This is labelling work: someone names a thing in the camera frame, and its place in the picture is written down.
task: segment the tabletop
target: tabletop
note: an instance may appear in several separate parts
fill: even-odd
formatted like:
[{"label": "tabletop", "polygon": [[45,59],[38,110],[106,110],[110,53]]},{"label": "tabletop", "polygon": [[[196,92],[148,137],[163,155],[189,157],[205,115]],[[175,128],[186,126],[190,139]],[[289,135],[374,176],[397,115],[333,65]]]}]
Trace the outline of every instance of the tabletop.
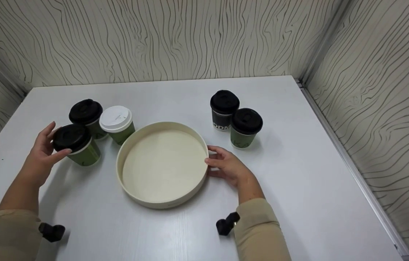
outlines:
[{"label": "tabletop", "polygon": [[[220,89],[264,119],[247,150],[213,128],[210,98]],[[261,183],[294,261],[401,260],[292,76],[34,88],[0,133],[0,200],[37,133],[53,120],[70,124],[71,106],[86,98],[128,107],[137,129],[180,122],[237,155]],[[100,162],[80,167],[64,159],[41,188],[41,220],[67,233],[57,244],[43,240],[39,260],[237,260],[232,237],[215,227],[238,204],[226,182],[207,178],[183,205],[148,209],[118,183],[120,147],[110,138],[97,143]]]}]

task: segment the round tray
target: round tray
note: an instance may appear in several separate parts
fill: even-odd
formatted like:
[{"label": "round tray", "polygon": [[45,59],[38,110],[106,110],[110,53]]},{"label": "round tray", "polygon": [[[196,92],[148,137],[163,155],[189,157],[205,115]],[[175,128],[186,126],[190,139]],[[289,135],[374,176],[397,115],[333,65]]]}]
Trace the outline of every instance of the round tray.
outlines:
[{"label": "round tray", "polygon": [[122,188],[137,203],[172,208],[198,192],[208,156],[205,141],[193,129],[158,122],[134,132],[122,144],[116,172]]}]

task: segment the white cup lid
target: white cup lid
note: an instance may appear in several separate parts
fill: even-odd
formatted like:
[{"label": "white cup lid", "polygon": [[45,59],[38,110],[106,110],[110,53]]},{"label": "white cup lid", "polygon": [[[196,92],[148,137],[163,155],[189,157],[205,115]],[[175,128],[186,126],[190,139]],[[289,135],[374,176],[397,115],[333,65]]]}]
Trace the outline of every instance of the white cup lid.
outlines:
[{"label": "white cup lid", "polygon": [[121,132],[127,129],[131,123],[132,112],[124,106],[109,107],[100,116],[100,127],[105,132]]}]

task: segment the disposable coffee cup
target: disposable coffee cup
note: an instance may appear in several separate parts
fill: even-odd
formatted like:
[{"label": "disposable coffee cup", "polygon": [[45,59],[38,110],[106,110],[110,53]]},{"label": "disposable coffee cup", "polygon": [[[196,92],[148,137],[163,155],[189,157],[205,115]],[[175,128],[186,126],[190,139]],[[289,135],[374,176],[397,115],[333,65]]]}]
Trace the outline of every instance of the disposable coffee cup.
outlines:
[{"label": "disposable coffee cup", "polygon": [[72,106],[69,112],[69,120],[75,124],[87,126],[96,140],[107,137],[107,133],[101,129],[98,121],[103,112],[103,107],[98,102],[92,99],[85,99]]},{"label": "disposable coffee cup", "polygon": [[100,117],[100,127],[119,145],[135,132],[132,112],[124,106],[106,109]]},{"label": "disposable coffee cup", "polygon": [[254,109],[238,109],[232,115],[231,125],[232,145],[243,150],[251,145],[263,127],[263,118]]},{"label": "disposable coffee cup", "polygon": [[232,114],[240,106],[240,100],[231,91],[220,90],[211,97],[212,125],[217,130],[230,129]]},{"label": "disposable coffee cup", "polygon": [[67,157],[84,167],[95,164],[102,155],[90,130],[80,124],[59,128],[53,137],[53,147],[57,152],[71,149],[72,152]]}]

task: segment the beige sleeve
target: beige sleeve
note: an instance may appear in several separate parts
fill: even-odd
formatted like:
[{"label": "beige sleeve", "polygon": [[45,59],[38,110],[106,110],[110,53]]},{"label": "beige sleeve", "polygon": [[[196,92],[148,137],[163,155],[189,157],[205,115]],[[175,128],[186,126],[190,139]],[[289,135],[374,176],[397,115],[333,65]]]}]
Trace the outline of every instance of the beige sleeve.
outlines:
[{"label": "beige sleeve", "polygon": [[0,261],[33,261],[42,234],[40,219],[29,210],[0,211]]},{"label": "beige sleeve", "polygon": [[236,211],[240,221],[234,233],[240,261],[291,261],[279,222],[265,199],[249,200]]}]

